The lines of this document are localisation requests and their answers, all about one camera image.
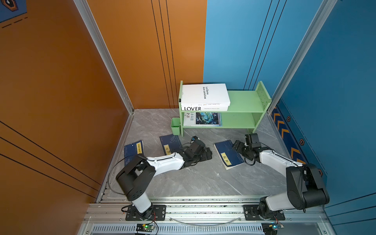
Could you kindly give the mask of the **white book with brown pattern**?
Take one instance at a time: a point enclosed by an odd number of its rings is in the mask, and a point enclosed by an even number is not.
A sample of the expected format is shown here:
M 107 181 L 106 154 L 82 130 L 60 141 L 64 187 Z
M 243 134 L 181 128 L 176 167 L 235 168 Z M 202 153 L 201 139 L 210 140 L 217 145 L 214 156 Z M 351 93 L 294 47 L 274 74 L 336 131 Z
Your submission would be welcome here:
M 229 106 L 231 104 L 226 84 L 182 85 L 182 107 Z

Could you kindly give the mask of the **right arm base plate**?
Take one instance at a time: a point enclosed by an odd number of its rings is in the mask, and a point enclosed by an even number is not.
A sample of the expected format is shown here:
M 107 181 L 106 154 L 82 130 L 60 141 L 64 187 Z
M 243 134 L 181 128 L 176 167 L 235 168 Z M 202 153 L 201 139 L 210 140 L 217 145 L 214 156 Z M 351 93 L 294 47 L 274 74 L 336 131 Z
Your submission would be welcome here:
M 271 211 L 263 205 L 243 205 L 243 212 L 247 221 L 251 220 L 280 220 L 286 219 L 282 210 Z

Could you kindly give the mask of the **LOVER black white book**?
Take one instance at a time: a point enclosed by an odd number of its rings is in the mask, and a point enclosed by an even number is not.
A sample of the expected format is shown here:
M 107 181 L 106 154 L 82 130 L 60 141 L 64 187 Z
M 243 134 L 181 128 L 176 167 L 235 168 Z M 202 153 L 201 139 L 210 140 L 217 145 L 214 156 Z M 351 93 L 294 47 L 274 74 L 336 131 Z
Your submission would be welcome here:
M 181 105 L 181 110 L 182 111 L 187 111 L 187 112 L 226 112 L 228 111 L 229 106 L 222 106 L 222 105 L 194 105 L 194 104 L 183 104 Z

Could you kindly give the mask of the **colourful teal magazine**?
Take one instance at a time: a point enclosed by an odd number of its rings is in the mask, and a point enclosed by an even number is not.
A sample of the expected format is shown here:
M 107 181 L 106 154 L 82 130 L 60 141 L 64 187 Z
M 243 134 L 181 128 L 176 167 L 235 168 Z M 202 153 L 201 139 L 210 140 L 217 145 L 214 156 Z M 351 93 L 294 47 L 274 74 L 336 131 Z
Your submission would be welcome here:
M 222 126 L 220 113 L 193 112 L 185 113 L 183 126 L 192 127 L 219 127 Z

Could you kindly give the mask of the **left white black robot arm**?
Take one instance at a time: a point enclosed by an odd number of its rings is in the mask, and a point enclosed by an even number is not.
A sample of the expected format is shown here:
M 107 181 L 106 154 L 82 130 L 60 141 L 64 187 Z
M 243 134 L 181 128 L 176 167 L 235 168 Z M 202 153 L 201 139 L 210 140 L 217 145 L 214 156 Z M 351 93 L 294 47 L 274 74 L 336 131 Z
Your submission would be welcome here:
M 149 219 L 153 214 L 153 204 L 146 189 L 155 176 L 194 166 L 212 159 L 212 151 L 199 139 L 190 142 L 184 149 L 172 151 L 161 157 L 135 155 L 116 175 L 123 194 L 136 209 L 139 216 Z

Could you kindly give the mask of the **navy book with yellow label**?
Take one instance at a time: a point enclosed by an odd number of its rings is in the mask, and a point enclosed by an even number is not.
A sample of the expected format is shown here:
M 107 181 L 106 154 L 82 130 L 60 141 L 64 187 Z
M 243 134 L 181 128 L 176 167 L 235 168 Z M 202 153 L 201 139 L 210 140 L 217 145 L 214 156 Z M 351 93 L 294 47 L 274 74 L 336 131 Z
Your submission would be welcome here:
M 231 140 L 214 143 L 214 148 L 219 154 L 226 170 L 245 163 L 241 155 L 233 149 L 233 143 Z

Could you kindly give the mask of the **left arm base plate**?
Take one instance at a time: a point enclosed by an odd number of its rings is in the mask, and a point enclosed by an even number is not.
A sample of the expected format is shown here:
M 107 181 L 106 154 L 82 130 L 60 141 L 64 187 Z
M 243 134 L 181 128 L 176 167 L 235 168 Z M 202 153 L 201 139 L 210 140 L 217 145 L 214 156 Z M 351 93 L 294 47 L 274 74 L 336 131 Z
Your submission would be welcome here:
M 134 205 L 130 205 L 122 208 L 122 212 L 125 213 L 126 221 L 164 221 L 166 215 L 166 205 L 152 204 L 152 206 L 143 213 L 139 212 Z

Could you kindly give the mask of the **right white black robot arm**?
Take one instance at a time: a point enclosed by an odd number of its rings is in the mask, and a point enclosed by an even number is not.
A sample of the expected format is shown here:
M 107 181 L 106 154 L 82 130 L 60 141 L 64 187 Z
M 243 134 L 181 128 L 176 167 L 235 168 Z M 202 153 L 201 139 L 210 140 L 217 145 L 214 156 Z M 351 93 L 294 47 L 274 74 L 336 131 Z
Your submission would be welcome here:
M 253 213 L 264 220 L 275 218 L 284 210 L 305 210 L 327 205 L 330 196 L 319 169 L 278 154 L 259 141 L 258 135 L 245 135 L 245 142 L 235 141 L 232 149 L 244 158 L 273 168 L 286 178 L 285 192 L 262 197 Z

